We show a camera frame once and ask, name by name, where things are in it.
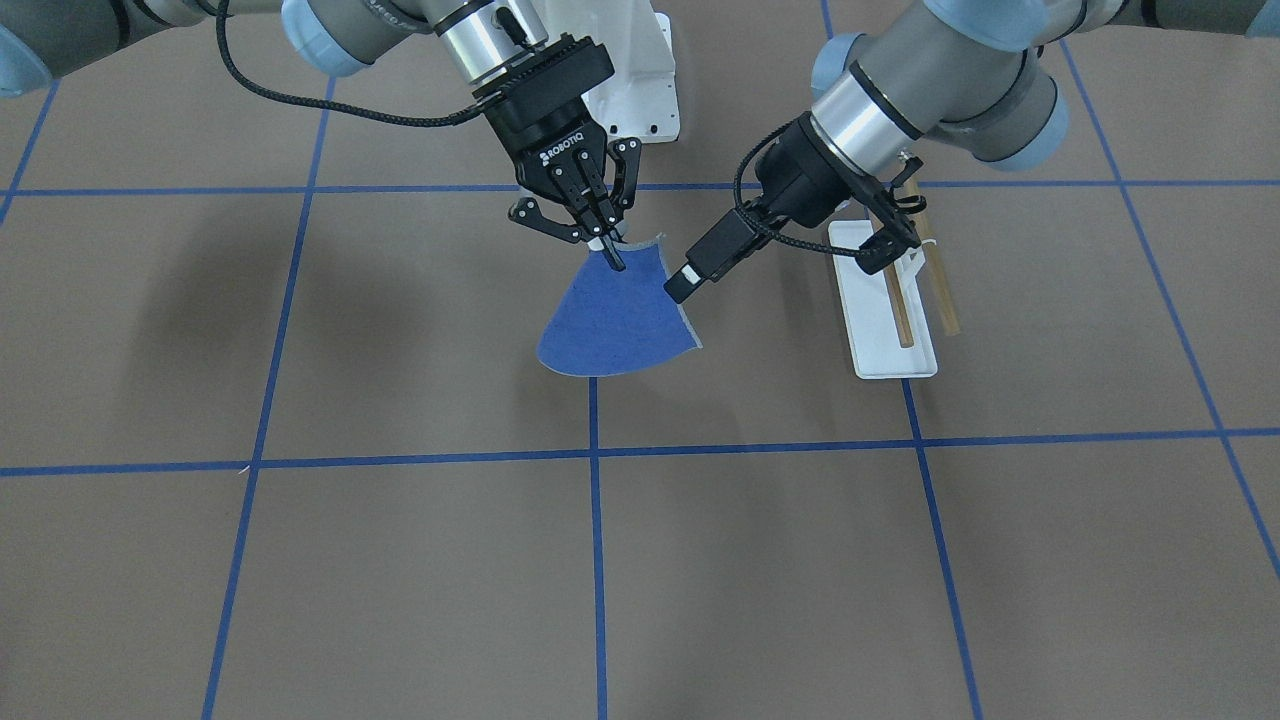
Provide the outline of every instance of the blue tape line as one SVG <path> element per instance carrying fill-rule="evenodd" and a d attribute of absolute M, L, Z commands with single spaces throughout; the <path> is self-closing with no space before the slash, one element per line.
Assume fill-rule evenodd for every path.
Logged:
<path fill-rule="evenodd" d="M 1004 436 L 925 438 L 925 447 L 996 447 L 1005 445 L 1083 445 L 1091 442 L 1142 442 L 1162 439 L 1202 439 L 1219 437 L 1217 430 L 1155 430 L 1130 433 L 1075 433 L 1059 436 Z"/>
<path fill-rule="evenodd" d="M 367 468 L 375 465 L 457 465 L 466 462 L 527 462 L 535 460 L 584 460 L 590 450 L 530 450 L 513 452 L 443 452 L 436 455 L 367 455 L 351 457 L 300 457 L 262 460 L 264 470 L 300 468 Z"/>
<path fill-rule="evenodd" d="M 279 187 L 69 187 L 46 190 L 19 190 L 19 197 L 115 197 L 152 195 L 302 195 L 302 186 Z"/>
<path fill-rule="evenodd" d="M 1222 436 L 1219 430 L 1151 430 L 1124 433 L 1074 433 L 1046 436 L 973 436 L 924 438 L 924 447 L 998 447 L 1007 445 L 1085 445 L 1100 442 L 1158 442 L 1174 439 L 1207 439 Z M 1280 428 L 1234 428 L 1229 437 L 1280 437 Z M 599 457 L 669 457 L 686 455 L 751 455 L 776 452 L 852 452 L 874 450 L 910 450 L 914 439 L 868 439 L 847 442 L 791 442 L 758 445 L 687 445 L 650 447 L 602 447 L 568 450 L 525 450 L 498 452 L 447 452 L 422 455 L 360 455 L 346 457 L 279 457 L 257 462 L 262 470 L 306 468 L 362 468 L 375 465 L 456 465 L 484 462 L 536 462 L 543 460 L 586 460 Z M 241 470 L 252 460 L 219 460 L 209 462 L 141 462 L 100 465 L 44 465 L 0 468 L 0 478 L 40 475 L 96 475 L 122 473 L 187 473 L 204 470 Z"/>
<path fill-rule="evenodd" d="M 1231 446 L 1228 433 L 1222 433 L 1221 441 L 1222 450 L 1226 452 L 1226 461 L 1231 465 L 1231 473 L 1235 474 L 1235 484 L 1240 487 L 1240 496 L 1244 497 L 1244 506 L 1249 509 L 1249 515 L 1253 518 L 1253 527 L 1257 528 L 1258 538 L 1262 541 L 1262 548 L 1266 551 L 1267 559 L 1271 560 L 1271 570 L 1275 573 L 1276 579 L 1280 580 L 1280 553 L 1276 552 L 1276 544 L 1267 530 L 1266 520 L 1262 519 L 1262 510 L 1258 507 L 1258 501 L 1253 497 L 1253 488 L 1249 487 L 1249 480 L 1244 478 L 1244 469 L 1240 468 L 1240 460 L 1235 456 L 1235 447 Z"/>
<path fill-rule="evenodd" d="M 4 225 L 4 219 L 9 217 L 9 208 L 13 206 L 13 199 L 18 195 L 18 187 L 22 184 L 22 176 L 27 172 L 27 164 L 31 163 L 31 155 L 36 151 L 36 142 L 40 141 L 40 132 L 45 129 L 45 119 L 49 118 L 49 109 L 54 105 L 54 97 L 58 97 L 58 88 L 61 86 L 61 81 L 54 81 L 49 86 L 49 92 L 45 95 L 45 104 L 40 106 L 40 114 L 36 115 L 36 124 L 31 128 L 31 135 L 27 137 L 27 146 L 22 150 L 22 158 L 18 160 L 18 168 L 13 172 L 13 179 L 9 181 L 9 190 L 4 193 L 4 201 L 0 202 L 0 225 Z"/>
<path fill-rule="evenodd" d="M 1066 58 L 1066 65 L 1071 70 L 1071 77 L 1075 79 L 1075 86 L 1080 91 L 1080 99 L 1084 101 L 1084 109 L 1089 113 L 1089 119 L 1093 122 L 1093 129 L 1098 135 L 1098 141 L 1102 145 L 1102 154 L 1107 158 L 1107 164 L 1111 165 L 1111 173 L 1115 176 L 1116 182 L 1120 187 L 1120 195 L 1124 197 L 1125 209 L 1129 211 L 1129 219 L 1133 222 L 1133 228 L 1138 233 L 1138 242 L 1142 245 L 1142 251 L 1147 256 L 1147 264 L 1151 266 L 1151 274 L 1156 279 L 1156 287 L 1160 288 L 1160 296 L 1165 301 L 1165 309 L 1169 311 L 1170 319 L 1174 322 L 1174 329 L 1178 332 L 1178 340 L 1183 345 L 1183 352 L 1187 354 L 1187 361 L 1192 366 L 1192 373 L 1196 375 L 1196 384 L 1199 386 L 1201 396 L 1204 398 L 1204 406 L 1208 409 L 1210 418 L 1213 420 L 1213 428 L 1222 442 L 1222 451 L 1226 454 L 1228 462 L 1231 466 L 1231 473 L 1235 474 L 1235 482 L 1240 487 L 1240 495 L 1244 498 L 1244 503 L 1249 510 L 1249 515 L 1253 518 L 1253 525 L 1258 532 L 1258 539 L 1262 541 L 1262 547 L 1267 552 L 1267 557 L 1271 560 L 1271 570 L 1275 573 L 1276 579 L 1280 579 L 1280 553 L 1276 552 L 1275 542 L 1271 539 L 1271 533 L 1267 530 L 1267 524 L 1262 518 L 1262 512 L 1258 510 L 1258 503 L 1253 498 L 1253 491 L 1249 488 L 1249 482 L 1244 477 L 1244 470 L 1240 468 L 1239 461 L 1235 457 L 1235 448 L 1231 447 L 1230 434 L 1226 432 L 1226 427 L 1222 424 L 1222 416 L 1217 410 L 1217 404 L 1213 402 L 1213 395 L 1208 389 L 1208 382 L 1204 379 L 1204 373 L 1201 370 L 1199 360 L 1196 357 L 1196 351 L 1192 348 L 1190 336 L 1187 334 L 1187 328 L 1183 325 L 1181 316 L 1178 314 L 1178 307 L 1174 305 L 1172 293 L 1169 291 L 1169 286 L 1165 283 L 1165 275 L 1160 270 L 1160 264 L 1156 261 L 1156 254 L 1151 247 L 1151 242 L 1147 240 L 1147 231 L 1142 225 L 1142 218 L 1138 217 L 1138 209 L 1133 204 L 1133 197 L 1129 195 L 1129 188 L 1125 187 L 1124 178 L 1120 174 L 1120 165 L 1116 164 L 1115 155 L 1111 152 L 1111 143 L 1107 141 L 1106 132 L 1102 131 L 1102 122 L 1098 119 L 1098 114 L 1093 109 L 1093 102 L 1089 100 L 1089 94 L 1084 87 L 1084 79 L 1080 77 L 1080 69 L 1075 64 L 1075 59 L 1071 56 L 1071 50 L 1068 47 L 1066 41 L 1061 41 L 1062 55 Z"/>
<path fill-rule="evenodd" d="M 911 423 L 911 438 L 915 445 L 915 460 L 920 466 L 920 482 L 924 484 L 924 500 L 929 506 L 929 523 L 933 527 L 933 543 L 938 548 L 938 565 L 942 568 L 942 583 L 947 589 L 947 605 L 951 607 L 951 625 L 956 634 L 956 648 L 960 652 L 960 665 L 964 669 L 964 683 L 969 691 L 969 707 L 974 720 L 982 720 L 982 698 L 978 696 L 978 679 L 973 671 L 973 659 L 969 653 L 969 638 L 964 629 L 964 615 L 960 611 L 960 597 L 956 593 L 955 577 L 951 573 L 951 556 L 947 552 L 947 538 L 942 532 L 942 512 L 933 492 L 933 475 L 929 471 L 929 457 L 924 451 L 924 438 L 920 434 L 920 418 L 915 411 L 915 396 L 911 395 L 911 380 L 902 380 L 902 401 L 906 404 L 906 418 Z"/>
<path fill-rule="evenodd" d="M 1280 437 L 1280 428 L 1236 428 L 1226 430 L 1230 437 Z"/>
<path fill-rule="evenodd" d="M 909 439 L 868 439 L 850 442 L 780 442 L 759 445 L 677 445 L 660 447 L 604 447 L 600 457 L 671 457 L 680 455 L 750 455 L 767 452 L 840 452 L 847 450 L 905 450 Z"/>
<path fill-rule="evenodd" d="M 1128 187 L 1280 187 L 1275 178 L 1244 179 L 1125 179 Z M 1116 187 L 1121 184 L 1107 179 L 974 179 L 974 181 L 922 181 L 920 187 Z M 724 191 L 732 190 L 727 182 L 671 182 L 641 183 L 639 190 L 649 192 L 668 191 Z M 746 190 L 760 190 L 758 182 L 744 182 Z M 431 192 L 516 192 L 515 184 L 337 184 L 316 186 L 316 195 L 381 195 L 381 193 L 431 193 Z M 13 197 L 115 197 L 152 195 L 303 195 L 305 186 L 261 186 L 261 187 L 65 187 L 14 190 Z"/>
<path fill-rule="evenodd" d="M 353 192 L 517 192 L 518 184 L 328 184 L 319 186 L 321 195 Z"/>
<path fill-rule="evenodd" d="M 337 81 L 329 78 L 325 100 L 333 100 Z M 209 685 L 205 688 L 205 703 L 201 720 L 212 720 L 214 703 L 218 700 L 218 683 L 221 679 L 223 659 L 227 652 L 227 638 L 230 633 L 232 612 L 236 607 L 236 591 L 239 585 L 241 565 L 244 560 L 244 544 L 248 541 L 248 524 L 253 514 L 253 497 L 257 493 L 257 478 L 261 471 L 262 450 L 266 447 L 266 430 L 271 421 L 271 405 L 275 401 L 275 382 L 280 374 L 280 359 L 284 355 L 284 338 L 289 327 L 289 313 L 293 307 L 293 291 L 298 282 L 298 266 L 302 261 L 302 246 L 306 241 L 307 223 L 311 219 L 312 188 L 320 172 L 320 158 L 324 152 L 325 131 L 329 127 L 329 111 L 320 114 L 316 128 L 315 149 L 311 152 L 311 170 L 307 173 L 307 192 L 302 197 L 302 210 L 298 215 L 298 231 L 293 240 L 293 255 L 289 259 L 289 278 L 284 286 L 284 302 L 280 306 L 280 320 L 275 331 L 275 345 L 271 350 L 271 365 L 266 375 L 266 389 L 262 392 L 262 411 L 259 415 L 257 436 L 253 441 L 253 457 L 244 483 L 244 501 L 241 506 L 239 523 L 236 528 L 236 547 L 232 551 L 232 566 L 227 577 L 227 593 L 223 596 L 223 612 L 218 623 L 218 637 L 214 641 L 214 657 L 209 667 Z"/>
<path fill-rule="evenodd" d="M 608 642 L 604 612 L 604 519 L 600 511 L 600 404 L 599 380 L 589 378 L 588 418 L 591 446 L 591 568 L 595 582 L 595 715 L 609 717 Z"/>
<path fill-rule="evenodd" d="M 0 468 L 0 478 L 36 478 L 46 475 L 120 475 L 145 473 L 204 473 L 210 470 L 242 470 L 248 460 L 212 462 L 122 462 L 116 465 L 41 465 Z"/>
<path fill-rule="evenodd" d="M 1276 187 L 1280 179 L 1149 179 L 1121 181 L 1129 187 Z"/>

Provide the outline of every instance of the wooden stick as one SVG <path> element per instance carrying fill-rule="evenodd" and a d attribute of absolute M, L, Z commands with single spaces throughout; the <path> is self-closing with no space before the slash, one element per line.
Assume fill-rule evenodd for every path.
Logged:
<path fill-rule="evenodd" d="M 908 195 L 920 195 L 920 184 L 915 182 L 915 178 L 908 178 L 902 191 Z M 920 240 L 937 240 L 928 215 L 916 213 L 911 219 L 915 220 L 915 231 Z M 956 313 L 955 299 L 951 296 L 951 283 L 947 281 L 946 265 L 942 263 L 942 251 L 938 250 L 937 242 L 924 243 L 924 266 L 929 270 L 933 295 L 938 300 L 942 333 L 947 336 L 960 334 L 960 315 Z"/>
<path fill-rule="evenodd" d="M 884 268 L 883 275 L 884 284 L 888 286 L 888 305 L 893 309 L 893 325 L 897 327 L 897 343 L 902 347 L 915 347 L 915 333 L 911 332 L 911 319 L 906 315 L 906 299 L 902 297 L 897 265 Z"/>

